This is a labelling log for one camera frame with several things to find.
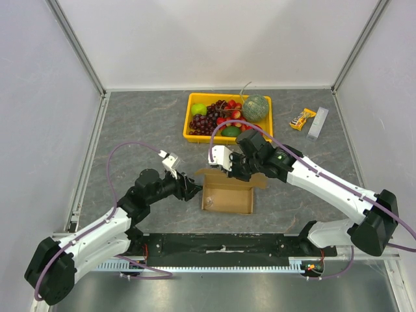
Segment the brown cardboard box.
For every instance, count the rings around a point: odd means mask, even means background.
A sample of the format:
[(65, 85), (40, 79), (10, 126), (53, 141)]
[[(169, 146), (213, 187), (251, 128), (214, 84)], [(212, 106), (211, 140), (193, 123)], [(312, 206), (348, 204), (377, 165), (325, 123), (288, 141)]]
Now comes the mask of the brown cardboard box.
[[(195, 175), (203, 181), (201, 209), (207, 212), (251, 215), (255, 188), (265, 189), (267, 186), (264, 174), (254, 174), (249, 182), (228, 178), (224, 172), (214, 168), (200, 169)], [(215, 203), (206, 209), (204, 199), (208, 196), (213, 197)]]

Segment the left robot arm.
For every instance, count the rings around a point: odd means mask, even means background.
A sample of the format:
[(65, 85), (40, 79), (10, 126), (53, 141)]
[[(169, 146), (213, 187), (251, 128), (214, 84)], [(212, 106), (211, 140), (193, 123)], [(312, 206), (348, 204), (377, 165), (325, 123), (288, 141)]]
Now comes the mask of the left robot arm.
[(135, 226), (150, 206), (169, 196), (189, 201), (202, 186), (185, 174), (143, 170), (114, 207), (82, 230), (59, 240), (47, 237), (37, 246), (24, 278), (36, 301), (53, 306), (64, 299), (88, 272), (111, 257), (142, 250), (142, 232)]

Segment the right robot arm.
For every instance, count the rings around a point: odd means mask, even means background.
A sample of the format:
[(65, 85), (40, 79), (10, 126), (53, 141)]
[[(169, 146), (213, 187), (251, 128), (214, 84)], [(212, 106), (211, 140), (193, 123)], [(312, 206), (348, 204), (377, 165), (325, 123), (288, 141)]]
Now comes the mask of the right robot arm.
[(237, 137), (241, 152), (213, 148), (217, 164), (228, 177), (249, 181), (257, 173), (300, 187), (346, 215), (334, 222), (313, 221), (298, 239), (299, 251), (307, 256), (332, 245), (353, 245), (372, 256), (383, 254), (398, 222), (397, 198), (388, 191), (375, 193), (351, 184), (322, 169), (301, 152), (283, 145), (274, 147), (261, 133), (247, 130)]

